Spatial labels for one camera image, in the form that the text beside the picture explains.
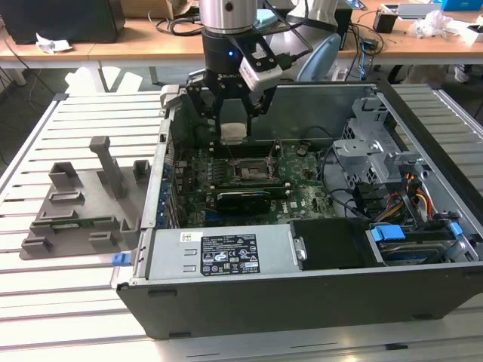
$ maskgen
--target circuit board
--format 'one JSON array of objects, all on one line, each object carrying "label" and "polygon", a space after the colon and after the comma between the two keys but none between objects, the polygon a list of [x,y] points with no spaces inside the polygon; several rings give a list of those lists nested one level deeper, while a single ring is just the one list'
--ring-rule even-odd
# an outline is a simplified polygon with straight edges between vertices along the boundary
[{"label": "circuit board", "polygon": [[[317,152],[298,142],[273,147],[184,149],[176,167],[180,224],[184,228],[267,225],[293,219],[335,217],[332,200],[318,179]],[[223,196],[269,195],[266,210],[220,211]]]}]

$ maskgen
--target power supply label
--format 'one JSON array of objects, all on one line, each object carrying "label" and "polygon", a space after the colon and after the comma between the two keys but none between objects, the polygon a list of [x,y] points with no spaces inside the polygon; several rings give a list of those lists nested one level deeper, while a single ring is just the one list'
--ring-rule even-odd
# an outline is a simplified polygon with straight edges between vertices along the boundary
[{"label": "power supply label", "polygon": [[201,255],[205,277],[260,273],[255,234],[204,236]]}]

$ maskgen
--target yellow wire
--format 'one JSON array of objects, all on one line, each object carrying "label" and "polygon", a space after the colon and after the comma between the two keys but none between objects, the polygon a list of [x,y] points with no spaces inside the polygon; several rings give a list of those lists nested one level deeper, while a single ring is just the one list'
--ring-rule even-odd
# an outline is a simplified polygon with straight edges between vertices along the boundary
[{"label": "yellow wire", "polygon": [[391,211],[389,211],[380,221],[383,221],[384,219],[387,219],[389,216],[396,213],[396,211],[401,209],[401,207],[403,207],[404,204],[405,204],[404,202],[400,202],[396,207],[394,207]]},{"label": "yellow wire", "polygon": [[421,195],[421,194],[416,194],[418,198],[420,198],[421,200],[424,201],[424,207],[426,208],[426,213],[428,213],[429,211],[429,208],[428,208],[428,201],[426,200],[426,198]]}]

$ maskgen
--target blue latch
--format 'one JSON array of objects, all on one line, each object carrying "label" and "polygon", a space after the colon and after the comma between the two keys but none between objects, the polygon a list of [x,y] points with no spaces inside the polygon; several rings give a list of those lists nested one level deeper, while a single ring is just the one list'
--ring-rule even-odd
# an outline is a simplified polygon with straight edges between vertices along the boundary
[{"label": "blue latch", "polygon": [[378,225],[371,230],[371,234],[376,242],[404,240],[406,238],[405,232],[399,225]]},{"label": "blue latch", "polygon": [[131,253],[116,253],[112,258],[112,266],[131,265]]},{"label": "blue latch", "polygon": [[463,236],[463,230],[457,222],[452,222],[450,224],[450,230],[456,239],[460,239]]}]

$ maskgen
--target motherboard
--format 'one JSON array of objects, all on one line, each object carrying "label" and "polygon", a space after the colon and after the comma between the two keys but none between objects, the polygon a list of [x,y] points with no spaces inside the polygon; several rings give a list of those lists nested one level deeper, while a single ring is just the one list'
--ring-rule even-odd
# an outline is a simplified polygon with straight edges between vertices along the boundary
[{"label": "motherboard", "polygon": [[319,149],[297,141],[179,150],[173,188],[182,228],[335,217]]}]

